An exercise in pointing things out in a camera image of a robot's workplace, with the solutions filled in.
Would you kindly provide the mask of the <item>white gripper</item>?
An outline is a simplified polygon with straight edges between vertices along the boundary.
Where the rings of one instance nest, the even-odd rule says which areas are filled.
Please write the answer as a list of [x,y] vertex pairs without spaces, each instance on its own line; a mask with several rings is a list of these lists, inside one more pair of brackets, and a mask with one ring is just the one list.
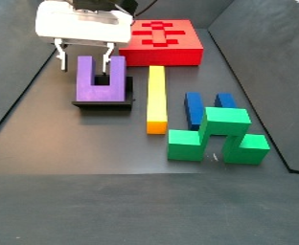
[[103,74],[105,75],[113,43],[127,44],[132,38],[133,18],[121,11],[76,10],[65,1],[42,1],[36,15],[36,34],[52,40],[60,69],[67,71],[67,53],[63,40],[104,42]]

